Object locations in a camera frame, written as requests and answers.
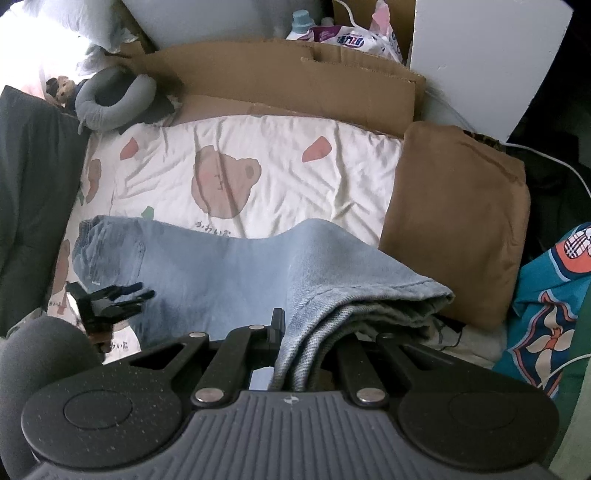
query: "gray neck pillow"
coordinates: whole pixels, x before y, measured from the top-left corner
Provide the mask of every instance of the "gray neck pillow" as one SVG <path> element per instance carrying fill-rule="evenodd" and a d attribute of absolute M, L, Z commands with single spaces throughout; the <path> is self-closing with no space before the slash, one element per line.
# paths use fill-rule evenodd
<path fill-rule="evenodd" d="M 96 103 L 97 94 L 113 87 L 125 73 L 126 70 L 121 67 L 110 67 L 101 70 L 82 86 L 76 97 L 76 114 L 81 127 L 114 130 L 131 122 L 152 104 L 156 96 L 156 81 L 147 75 L 138 75 L 116 104 L 100 106 Z"/>

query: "cartoon bear face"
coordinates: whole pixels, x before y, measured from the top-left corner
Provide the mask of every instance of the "cartoon bear face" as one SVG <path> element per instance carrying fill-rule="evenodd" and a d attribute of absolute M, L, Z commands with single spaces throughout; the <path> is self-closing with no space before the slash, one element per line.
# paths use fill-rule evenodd
<path fill-rule="evenodd" d="M 246 205 L 252 186 L 260 178 L 261 165 L 256 159 L 237 160 L 208 145 L 195 155 L 191 193 L 204 213 L 216 218 L 234 218 Z"/>

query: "white cable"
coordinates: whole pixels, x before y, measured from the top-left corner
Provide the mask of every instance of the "white cable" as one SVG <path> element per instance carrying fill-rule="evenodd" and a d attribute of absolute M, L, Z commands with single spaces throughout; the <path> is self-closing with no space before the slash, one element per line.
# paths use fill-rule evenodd
<path fill-rule="evenodd" d="M 441 95 L 439 95 L 437 92 L 431 90 L 430 88 L 427 88 L 425 90 L 425 93 L 427 95 L 429 95 L 429 97 L 431 97 L 432 99 L 440 102 L 443 106 L 446 106 L 447 108 L 449 108 L 452 111 L 452 113 L 456 116 L 456 118 L 460 121 L 460 123 L 462 124 L 462 128 L 464 128 L 465 130 L 469 130 L 470 132 L 476 132 L 476 129 L 470 124 L 470 122 L 468 120 L 466 120 L 466 118 L 460 112 L 458 112 L 454 107 L 452 107 L 449 103 L 447 103 L 447 101 Z"/>
<path fill-rule="evenodd" d="M 578 356 L 576 358 L 573 358 L 572 360 L 569 360 L 568 362 L 566 362 L 565 364 L 560 365 L 556 370 L 554 370 L 549 376 L 548 378 L 546 378 L 546 380 L 544 380 L 541 384 L 538 385 L 538 388 L 542 388 L 542 386 L 546 383 L 548 383 L 548 381 L 550 380 L 550 378 L 552 378 L 553 376 L 555 376 L 558 372 L 560 372 L 564 367 L 567 367 L 575 362 L 578 362 L 579 360 L 584 360 L 585 358 L 591 358 L 591 353 L 587 353 L 586 355 L 581 355 Z"/>
<path fill-rule="evenodd" d="M 394 51 L 394 49 L 392 48 L 392 45 L 390 45 L 390 42 L 385 41 L 379 35 L 376 35 L 375 33 L 370 32 L 367 28 L 363 28 L 360 25 L 358 25 L 357 23 L 355 23 L 355 19 L 353 18 L 353 12 L 349 8 L 349 5 L 347 5 L 345 2 L 343 2 L 343 0 L 335 0 L 335 2 L 341 4 L 341 5 L 343 5 L 343 7 L 345 7 L 345 10 L 347 10 L 347 13 L 349 14 L 349 21 L 351 22 L 351 25 L 353 25 L 355 28 L 357 28 L 363 32 L 366 32 L 374 40 L 381 42 L 386 47 L 386 50 L 388 50 L 388 53 L 392 56 L 392 59 L 398 58 L 398 54 Z"/>
<path fill-rule="evenodd" d="M 347 5 L 345 2 L 343 2 L 343 0 L 335 0 L 335 1 L 337 3 L 343 5 L 343 7 L 345 7 L 345 9 L 347 10 L 347 13 L 349 14 L 349 21 L 351 22 L 351 25 L 353 25 L 355 28 L 358 28 L 358 29 L 360 29 L 362 31 L 367 32 L 373 38 L 376 38 L 378 40 L 383 40 L 380 36 L 378 36 L 378 35 L 370 32 L 369 30 L 367 30 L 367 29 L 365 29 L 363 27 L 360 27 L 357 23 L 355 23 L 355 19 L 353 18 L 353 12 L 349 8 L 349 5 Z M 392 53 L 392 49 L 391 49 L 390 45 L 387 45 L 387 46 L 390 49 L 390 53 Z M 466 118 L 460 112 L 458 112 L 454 107 L 452 107 L 437 92 L 434 92 L 434 91 L 432 91 L 429 88 L 427 88 L 425 90 L 425 92 L 426 92 L 426 94 L 428 94 L 434 100 L 436 100 L 436 101 L 442 103 L 444 106 L 448 107 L 452 111 L 452 113 L 456 116 L 456 118 L 460 121 L 460 123 L 462 123 L 462 127 L 463 128 L 465 128 L 465 129 L 467 129 L 467 130 L 469 130 L 471 132 L 476 132 L 476 129 L 470 124 L 470 122 L 468 120 L 466 120 Z M 589 195 L 589 198 L 591 199 L 591 190 L 589 189 L 589 187 L 587 186 L 587 184 L 583 180 L 583 177 L 571 165 L 567 164 L 566 162 L 564 162 L 562 160 L 559 160 L 558 158 L 554 158 L 554 157 L 551 157 L 550 155 L 546 155 L 545 153 L 538 152 L 537 150 L 535 150 L 535 149 L 533 149 L 531 147 L 526 147 L 525 145 L 518 145 L 518 144 L 514 144 L 514 143 L 504 143 L 504 142 L 499 142 L 499 143 L 501 143 L 501 145 L 504 145 L 506 147 L 522 148 L 524 150 L 528 150 L 528 151 L 533 152 L 533 153 L 535 153 L 537 155 L 540 155 L 541 157 L 547 158 L 548 160 L 551 160 L 553 162 L 559 163 L 563 167 L 567 167 L 570 171 L 572 171 L 579 178 L 579 180 L 581 181 L 581 183 L 585 187 L 585 190 L 587 190 L 587 194 Z"/>
<path fill-rule="evenodd" d="M 556 163 L 559 163 L 563 167 L 567 167 L 570 171 L 572 171 L 579 178 L 579 180 L 581 181 L 581 183 L 585 187 L 585 190 L 587 190 L 587 195 L 589 195 L 589 198 L 591 199 L 591 190 L 589 189 L 589 187 L 587 186 L 587 184 L 583 180 L 583 177 L 580 175 L 580 173 L 578 171 L 576 171 L 571 165 L 567 164 L 566 162 L 564 162 L 562 160 L 559 160 L 558 158 L 550 157 L 550 155 L 546 155 L 545 153 L 538 152 L 537 150 L 535 150 L 533 148 L 526 147 L 525 145 L 518 145 L 518 144 L 514 144 L 514 143 L 503 143 L 503 142 L 501 142 L 501 145 L 504 145 L 506 147 L 513 147 L 513 148 L 523 148 L 524 150 L 528 150 L 528 151 L 533 152 L 537 155 L 540 155 L 541 157 L 547 158 L 548 160 L 552 160 Z"/>

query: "white panel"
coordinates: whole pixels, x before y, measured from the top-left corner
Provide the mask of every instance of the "white panel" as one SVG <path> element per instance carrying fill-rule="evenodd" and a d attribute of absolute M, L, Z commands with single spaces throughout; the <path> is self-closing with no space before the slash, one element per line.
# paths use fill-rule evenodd
<path fill-rule="evenodd" d="M 570 22 L 562 0 L 417 0 L 411 69 L 474 129 L 506 141 Z M 424 119 L 464 127 L 427 98 Z"/>

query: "teddy bear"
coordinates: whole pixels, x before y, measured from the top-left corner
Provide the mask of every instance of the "teddy bear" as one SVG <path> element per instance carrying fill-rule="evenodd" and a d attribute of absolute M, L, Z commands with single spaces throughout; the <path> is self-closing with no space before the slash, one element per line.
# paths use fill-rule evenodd
<path fill-rule="evenodd" d="M 191 193 L 204 213 L 234 218 L 245 207 L 260 178 L 261 165 L 255 158 L 237 160 L 208 145 L 195 155 Z"/>
<path fill-rule="evenodd" d="M 80 91 L 82 83 L 76 85 L 74 80 L 70 80 L 65 75 L 58 78 L 51 78 L 47 81 L 46 99 L 54 105 L 62 106 L 67 111 L 74 111 L 76 95 Z"/>

